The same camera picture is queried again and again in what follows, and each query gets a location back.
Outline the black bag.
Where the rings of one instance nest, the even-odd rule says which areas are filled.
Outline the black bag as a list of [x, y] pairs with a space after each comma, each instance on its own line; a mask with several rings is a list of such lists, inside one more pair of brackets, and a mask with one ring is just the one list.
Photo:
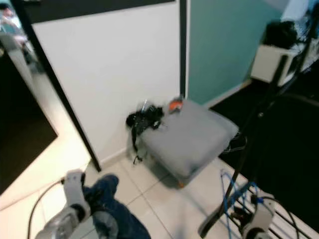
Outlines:
[[296, 23], [292, 21], [270, 22], [265, 28], [264, 45], [290, 49], [296, 43]]

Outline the black door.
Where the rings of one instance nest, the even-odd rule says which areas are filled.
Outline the black door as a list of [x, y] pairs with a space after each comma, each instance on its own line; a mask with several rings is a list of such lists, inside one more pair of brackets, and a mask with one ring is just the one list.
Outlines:
[[0, 58], [0, 192], [57, 139], [8, 54]]

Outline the blue denim garment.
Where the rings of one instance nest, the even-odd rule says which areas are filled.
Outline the blue denim garment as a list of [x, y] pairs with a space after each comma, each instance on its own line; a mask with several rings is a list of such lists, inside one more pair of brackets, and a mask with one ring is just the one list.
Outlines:
[[91, 215], [98, 239], [151, 239], [146, 226], [115, 198], [119, 182], [118, 176], [107, 174], [88, 186], [104, 191], [102, 203], [105, 211]]

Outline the black wall trim strip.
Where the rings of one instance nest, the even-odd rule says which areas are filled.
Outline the black wall trim strip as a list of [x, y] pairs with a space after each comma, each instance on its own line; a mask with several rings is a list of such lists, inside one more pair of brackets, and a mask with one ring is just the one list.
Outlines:
[[179, 59], [180, 59], [180, 95], [187, 97], [187, 70], [188, 70], [188, 10], [189, 0], [177, 0], [178, 2], [178, 25], [179, 25]]

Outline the black door frame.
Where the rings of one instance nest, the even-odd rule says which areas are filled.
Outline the black door frame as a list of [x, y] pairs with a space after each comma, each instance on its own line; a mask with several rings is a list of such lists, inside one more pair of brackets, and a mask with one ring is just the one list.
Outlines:
[[96, 153], [94, 152], [94, 149], [89, 142], [86, 132], [84, 131], [80, 121], [78, 120], [75, 111], [73, 110], [72, 105], [70, 104], [68, 97], [59, 82], [58, 77], [55, 75], [54, 69], [52, 68], [50, 61], [45, 54], [45, 50], [43, 50], [41, 42], [39, 41], [39, 38], [33, 27], [32, 21], [29, 18], [29, 14], [27, 14], [27, 11], [24, 7], [24, 0], [9, 0], [9, 2], [13, 5], [14, 11], [16, 12], [18, 18], [20, 18], [27, 37], [32, 40], [35, 53], [39, 58], [39, 61], [41, 62], [42, 68], [48, 76], [52, 86], [54, 87], [55, 93], [61, 100], [62, 105], [64, 105], [67, 114], [70, 116], [74, 128], [77, 130], [80, 136], [80, 139], [82, 139], [82, 142], [87, 149], [87, 152], [89, 153], [91, 166], [93, 166], [96, 171], [101, 172], [102, 166], [100, 165], [100, 162], [96, 157]]

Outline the white cabinet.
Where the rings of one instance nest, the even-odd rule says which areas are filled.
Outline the white cabinet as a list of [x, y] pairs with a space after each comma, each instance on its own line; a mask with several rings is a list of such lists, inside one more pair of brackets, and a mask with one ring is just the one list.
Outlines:
[[293, 78], [297, 66], [302, 62], [301, 56], [304, 47], [303, 44], [293, 46], [291, 49], [260, 45], [253, 62], [251, 78], [266, 83], [271, 82], [281, 57], [285, 55], [287, 61], [278, 84], [279, 87], [283, 86]]

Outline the black clothes rack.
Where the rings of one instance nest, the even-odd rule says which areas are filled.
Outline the black clothes rack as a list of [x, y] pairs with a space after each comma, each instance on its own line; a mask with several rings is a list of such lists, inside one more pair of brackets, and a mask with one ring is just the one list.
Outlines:
[[[309, 18], [310, 21], [307, 24], [307, 32], [305, 34], [304, 44], [305, 46], [301, 52], [301, 58], [299, 61], [299, 65], [296, 67], [293, 73], [293, 79], [296, 78], [296, 75], [301, 72], [302, 66], [305, 63], [305, 58], [307, 57], [310, 47], [312, 45], [312, 36], [317, 33], [317, 27], [319, 25], [319, 2], [316, 2], [312, 10], [310, 10]], [[239, 139], [243, 139], [245, 142], [245, 146], [243, 148], [234, 148], [233, 150], [241, 151], [241, 157], [237, 161], [237, 165], [234, 168], [233, 175], [230, 178], [229, 185], [226, 187], [225, 194], [223, 196], [223, 201], [219, 207], [214, 210], [210, 216], [203, 221], [203, 223], [198, 228], [198, 235], [201, 239], [204, 239], [208, 232], [212, 229], [212, 227], [217, 223], [217, 221], [228, 212], [228, 206], [233, 206], [237, 198], [235, 196], [241, 196], [243, 193], [240, 190], [233, 190], [235, 183], [237, 182], [237, 178], [241, 174], [241, 169], [243, 168], [250, 150], [254, 145], [254, 132], [257, 130], [258, 126], [261, 124], [262, 118], [264, 118], [264, 114], [267, 110], [274, 104], [276, 100], [280, 99], [292, 99], [297, 100], [298, 102], [302, 102], [308, 104], [310, 106], [319, 108], [319, 102], [315, 100], [311, 100], [308, 97], [303, 97], [299, 94], [289, 94], [286, 93], [287, 89], [283, 87], [279, 89], [279, 82], [281, 81], [281, 75], [285, 73], [285, 64], [289, 57], [287, 55], [282, 55], [278, 61], [278, 65], [276, 70], [274, 71], [273, 78], [268, 85], [267, 91], [264, 94], [264, 97], [253, 107], [253, 109], [249, 112], [249, 117], [245, 121], [245, 123], [240, 127], [239, 133], [237, 136]]]

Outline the grey ottoman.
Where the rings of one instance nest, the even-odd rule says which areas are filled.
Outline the grey ottoman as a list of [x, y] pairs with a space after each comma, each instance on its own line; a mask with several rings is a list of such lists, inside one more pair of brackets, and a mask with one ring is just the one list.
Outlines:
[[161, 117], [142, 131], [138, 142], [180, 187], [216, 159], [239, 132], [230, 119], [190, 100], [158, 110]]

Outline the blue plastic clothes hanger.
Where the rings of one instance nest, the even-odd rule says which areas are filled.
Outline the blue plastic clothes hanger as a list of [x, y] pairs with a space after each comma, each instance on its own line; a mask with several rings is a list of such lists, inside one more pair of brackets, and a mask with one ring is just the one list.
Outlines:
[[228, 239], [238, 239], [238, 236], [231, 228], [232, 219], [228, 213], [230, 207], [235, 205], [235, 202], [231, 202], [231, 200], [239, 200], [240, 203], [246, 203], [249, 193], [252, 196], [257, 196], [260, 193], [260, 188], [255, 182], [247, 182], [240, 187], [225, 169], [220, 170], [220, 182], [222, 186], [221, 219], [226, 228]]

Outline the black floor rug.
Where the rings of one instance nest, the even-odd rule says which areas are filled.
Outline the black floor rug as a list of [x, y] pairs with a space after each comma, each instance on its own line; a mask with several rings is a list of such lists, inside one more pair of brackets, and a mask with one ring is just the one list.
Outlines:
[[[212, 110], [242, 126], [267, 87], [253, 81]], [[319, 75], [303, 75], [287, 93], [319, 102]], [[253, 179], [257, 173], [262, 189], [319, 233], [319, 108], [292, 99], [276, 100], [261, 123], [241, 174]]]

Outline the small orange white object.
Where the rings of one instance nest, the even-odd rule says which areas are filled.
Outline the small orange white object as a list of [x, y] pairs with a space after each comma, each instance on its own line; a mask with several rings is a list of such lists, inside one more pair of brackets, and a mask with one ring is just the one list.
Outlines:
[[182, 96], [178, 96], [176, 98], [173, 98], [168, 104], [168, 113], [169, 114], [175, 114], [180, 112], [180, 110], [184, 106], [184, 98]]

